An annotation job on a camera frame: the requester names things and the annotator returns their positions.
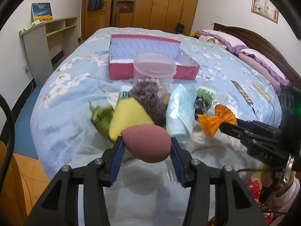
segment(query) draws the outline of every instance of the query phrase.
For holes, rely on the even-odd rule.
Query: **wooden headboard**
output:
[[[214,23],[214,30],[222,31],[242,40],[249,48],[255,49],[272,61],[290,80],[291,85],[301,88],[301,77],[288,64],[283,55],[269,41],[253,31]]]

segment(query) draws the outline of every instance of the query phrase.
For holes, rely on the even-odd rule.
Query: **plastic container lid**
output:
[[[153,78],[173,78],[177,73],[174,60],[156,53],[137,55],[133,65],[139,73]]]

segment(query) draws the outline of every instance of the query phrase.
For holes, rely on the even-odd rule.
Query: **bolt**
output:
[[[198,160],[198,159],[192,159],[191,160],[191,164],[193,164],[193,165],[199,165],[201,162],[200,162],[200,160]]]
[[[101,165],[103,163],[103,159],[98,158],[98,159],[94,160],[94,163],[96,165]]]
[[[69,171],[69,169],[70,169],[70,166],[63,166],[62,167],[63,172],[67,172],[67,171]]]
[[[225,165],[224,168],[227,172],[231,172],[233,170],[233,167],[231,167],[230,165]]]

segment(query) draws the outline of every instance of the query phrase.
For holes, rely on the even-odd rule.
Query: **painting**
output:
[[[270,0],[253,0],[251,11],[278,23],[279,11]]]
[[[53,19],[50,3],[32,3],[33,20],[46,21]]]

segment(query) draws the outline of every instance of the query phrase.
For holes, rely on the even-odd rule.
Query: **clear plastic container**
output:
[[[158,95],[166,93],[177,72],[174,60],[156,53],[145,53],[134,58],[134,84],[138,80],[156,81]]]

